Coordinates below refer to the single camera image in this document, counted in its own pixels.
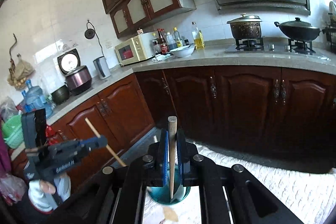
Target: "stove burner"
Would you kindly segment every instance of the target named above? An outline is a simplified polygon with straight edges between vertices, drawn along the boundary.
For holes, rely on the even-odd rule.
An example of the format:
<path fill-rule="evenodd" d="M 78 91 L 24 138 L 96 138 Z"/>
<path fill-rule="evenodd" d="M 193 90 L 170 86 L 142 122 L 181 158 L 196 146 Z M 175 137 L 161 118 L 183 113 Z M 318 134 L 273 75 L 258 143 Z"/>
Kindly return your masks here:
<path fill-rule="evenodd" d="M 309 41 L 307 43 L 309 43 L 309 47 L 304 41 L 295 41 L 290 38 L 288 39 L 288 45 L 290 45 L 291 50 L 294 50 L 295 52 L 301 54 L 312 55 L 313 53 L 315 53 L 315 51 L 312 49 L 313 48 L 312 41 Z"/>
<path fill-rule="evenodd" d="M 260 51 L 264 49 L 264 42 L 262 38 L 240 40 L 236 39 L 236 50 L 243 51 Z"/>

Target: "microwave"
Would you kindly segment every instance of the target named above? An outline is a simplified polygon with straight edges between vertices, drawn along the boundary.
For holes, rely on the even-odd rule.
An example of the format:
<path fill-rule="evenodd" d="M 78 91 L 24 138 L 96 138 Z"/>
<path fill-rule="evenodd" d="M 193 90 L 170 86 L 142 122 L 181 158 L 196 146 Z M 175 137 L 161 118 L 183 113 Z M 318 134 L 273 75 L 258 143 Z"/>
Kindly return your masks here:
<path fill-rule="evenodd" d="M 119 63 L 123 66 L 147 60 L 155 56 L 152 33 L 139 34 L 115 47 Z"/>

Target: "wall outlet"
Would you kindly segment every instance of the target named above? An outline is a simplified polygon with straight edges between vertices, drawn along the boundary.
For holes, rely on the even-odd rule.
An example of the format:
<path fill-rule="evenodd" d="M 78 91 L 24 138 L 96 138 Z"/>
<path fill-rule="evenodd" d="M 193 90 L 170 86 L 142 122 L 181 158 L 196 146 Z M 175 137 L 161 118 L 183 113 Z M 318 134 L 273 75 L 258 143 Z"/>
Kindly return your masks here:
<path fill-rule="evenodd" d="M 106 44 L 105 44 L 106 48 L 110 48 L 112 47 L 112 43 L 111 41 L 107 41 Z"/>

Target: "white tile wall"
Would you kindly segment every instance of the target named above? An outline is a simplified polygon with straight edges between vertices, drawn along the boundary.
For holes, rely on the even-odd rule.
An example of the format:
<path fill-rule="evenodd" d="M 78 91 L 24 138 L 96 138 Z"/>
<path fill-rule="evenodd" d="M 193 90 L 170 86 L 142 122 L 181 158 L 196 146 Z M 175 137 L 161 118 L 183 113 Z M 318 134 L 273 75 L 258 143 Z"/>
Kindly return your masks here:
<path fill-rule="evenodd" d="M 18 39 L 12 52 L 14 61 L 17 62 L 16 54 L 21 53 L 24 60 L 33 64 L 36 69 L 32 76 L 33 85 L 41 85 L 47 92 L 52 92 L 63 83 L 64 78 L 55 66 L 55 57 L 63 52 L 62 49 L 39 64 L 34 58 L 38 51 L 60 42 L 69 47 L 77 45 L 81 63 L 88 66 L 92 77 L 96 76 L 92 61 L 101 56 L 101 50 L 96 37 L 92 40 L 84 37 L 87 19 L 95 25 L 109 67 L 115 66 L 118 60 L 114 46 L 121 41 L 117 39 L 101 0 L 5 1 L 0 8 L 0 100 L 5 96 L 10 96 L 15 103 L 22 100 L 21 93 L 7 83 L 10 66 L 8 50 L 14 43 L 13 32 Z M 112 44 L 109 49 L 105 46 L 107 42 Z"/>
<path fill-rule="evenodd" d="M 329 20 L 328 8 L 331 0 L 310 0 L 311 15 L 299 16 L 301 20 L 310 22 L 313 26 L 324 28 L 326 21 Z M 186 14 L 177 15 L 155 24 L 153 27 L 164 28 L 165 31 L 172 32 L 173 27 L 177 27 L 181 35 L 191 39 L 192 21 L 196 21 L 197 26 L 202 30 L 204 40 L 233 38 L 229 20 L 240 17 L 245 12 L 237 10 L 232 12 L 223 12 L 216 9 L 213 0 L 194 0 L 196 10 Z M 285 22 L 295 20 L 298 15 L 284 12 L 265 12 L 252 10 L 246 13 L 259 15 L 262 19 L 261 30 L 263 36 L 268 37 L 286 37 L 278 27 L 274 25 L 275 21 Z M 325 42 L 325 35 L 320 35 L 315 41 Z"/>

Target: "gas stove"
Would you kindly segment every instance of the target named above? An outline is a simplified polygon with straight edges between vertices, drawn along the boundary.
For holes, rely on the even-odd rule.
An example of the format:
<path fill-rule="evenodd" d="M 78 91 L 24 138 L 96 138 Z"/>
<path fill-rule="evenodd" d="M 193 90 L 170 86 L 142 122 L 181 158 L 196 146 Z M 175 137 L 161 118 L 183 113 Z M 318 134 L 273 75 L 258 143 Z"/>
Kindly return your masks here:
<path fill-rule="evenodd" d="M 238 40 L 236 44 L 228 47 L 225 50 L 226 53 L 232 52 L 277 52 L 277 53 L 289 53 L 289 54 L 306 54 L 316 55 L 316 52 L 312 49 L 312 42 L 294 41 L 288 39 L 287 45 L 280 45 L 278 43 L 270 43 L 268 46 L 264 46 L 263 38 Z"/>

